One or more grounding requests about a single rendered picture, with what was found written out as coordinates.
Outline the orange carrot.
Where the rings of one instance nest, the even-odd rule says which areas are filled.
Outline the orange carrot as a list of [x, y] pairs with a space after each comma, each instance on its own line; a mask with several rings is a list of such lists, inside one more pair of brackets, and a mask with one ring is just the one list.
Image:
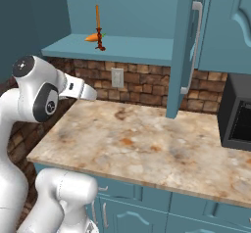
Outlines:
[[92, 33], [92, 34], [88, 35], [85, 38], [85, 41], [88, 41], [88, 42], [97, 42], [98, 41], [98, 34], [97, 33]]

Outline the open teal wall cabinet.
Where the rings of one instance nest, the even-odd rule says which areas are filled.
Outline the open teal wall cabinet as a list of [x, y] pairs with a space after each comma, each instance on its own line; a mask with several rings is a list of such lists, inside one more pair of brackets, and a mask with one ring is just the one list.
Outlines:
[[[44, 20], [71, 30], [42, 45], [49, 57], [114, 61], [170, 66], [176, 28], [177, 0], [41, 0], [52, 11]], [[96, 31], [95, 6], [99, 6], [102, 44], [85, 38]]]

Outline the teal open cabinet door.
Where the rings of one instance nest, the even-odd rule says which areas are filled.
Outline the teal open cabinet door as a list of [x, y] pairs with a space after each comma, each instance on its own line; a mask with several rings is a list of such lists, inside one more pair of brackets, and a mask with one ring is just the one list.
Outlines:
[[176, 117], [185, 96], [180, 93], [180, 88], [187, 86], [190, 76], [198, 24], [198, 12], [192, 10], [194, 1], [201, 2], [202, 5], [204, 2], [204, 0], [177, 0], [176, 28], [166, 114], [166, 117], [169, 118]]

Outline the teal closed wall cabinet door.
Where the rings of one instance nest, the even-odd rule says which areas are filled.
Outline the teal closed wall cabinet door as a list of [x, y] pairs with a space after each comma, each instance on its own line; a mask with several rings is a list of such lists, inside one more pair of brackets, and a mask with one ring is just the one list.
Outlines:
[[197, 68], [251, 74], [251, 0], [205, 0]]

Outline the white wall outlet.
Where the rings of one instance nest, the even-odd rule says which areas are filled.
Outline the white wall outlet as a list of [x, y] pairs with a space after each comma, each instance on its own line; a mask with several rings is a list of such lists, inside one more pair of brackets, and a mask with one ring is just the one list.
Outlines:
[[112, 68], [112, 86], [114, 88], [124, 87], [124, 70]]

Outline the teal base cabinet door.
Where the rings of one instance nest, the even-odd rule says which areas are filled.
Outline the teal base cabinet door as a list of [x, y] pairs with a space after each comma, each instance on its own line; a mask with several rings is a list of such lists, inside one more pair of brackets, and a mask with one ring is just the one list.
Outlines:
[[[98, 198], [95, 198], [94, 200], [95, 200], [96, 218], [97, 218], [97, 221], [99, 222], [99, 219], [98, 219], [98, 215], [99, 215], [99, 202], [98, 202]], [[89, 218], [93, 221], [91, 203], [88, 204], [88, 205], [86, 205], [85, 208], [86, 208], [87, 215], [88, 215]]]
[[166, 233], [168, 214], [166, 212], [147, 209], [131, 204], [117, 202], [107, 198], [99, 198], [103, 219], [103, 204], [109, 227], [104, 233]]
[[166, 233], [251, 233], [214, 223], [170, 214]]

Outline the teal drawer front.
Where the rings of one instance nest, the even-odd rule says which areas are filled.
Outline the teal drawer front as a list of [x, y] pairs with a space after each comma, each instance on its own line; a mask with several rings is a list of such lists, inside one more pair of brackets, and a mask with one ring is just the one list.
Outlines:
[[105, 188], [108, 186], [108, 191], [99, 191], [102, 195], [119, 199], [142, 201], [143, 188], [139, 185], [104, 177], [97, 177], [97, 181], [99, 187]]
[[170, 213], [251, 233], [251, 209], [173, 193]]

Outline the orange candle with dark holder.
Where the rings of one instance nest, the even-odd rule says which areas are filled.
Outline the orange candle with dark holder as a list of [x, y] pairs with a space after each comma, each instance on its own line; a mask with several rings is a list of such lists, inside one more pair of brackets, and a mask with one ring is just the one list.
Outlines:
[[99, 49], [100, 51], [105, 51], [106, 48], [102, 44], [102, 34], [101, 34], [101, 26], [100, 26], [100, 14], [99, 14], [99, 6], [95, 6], [95, 12], [96, 12], [96, 31], [97, 31], [97, 42], [98, 45], [95, 49]]

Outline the black microwave oven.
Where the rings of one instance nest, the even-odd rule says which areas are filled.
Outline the black microwave oven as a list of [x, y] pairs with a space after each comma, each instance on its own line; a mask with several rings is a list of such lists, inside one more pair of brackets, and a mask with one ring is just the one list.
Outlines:
[[223, 147], [251, 152], [251, 75], [227, 76], [218, 111], [218, 126]]

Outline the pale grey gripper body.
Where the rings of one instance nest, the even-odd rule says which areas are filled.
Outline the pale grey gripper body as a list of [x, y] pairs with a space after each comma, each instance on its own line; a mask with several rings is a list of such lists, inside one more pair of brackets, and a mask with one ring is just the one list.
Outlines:
[[97, 91], [90, 85], [84, 83], [80, 94], [81, 100], [95, 101], [97, 99]]

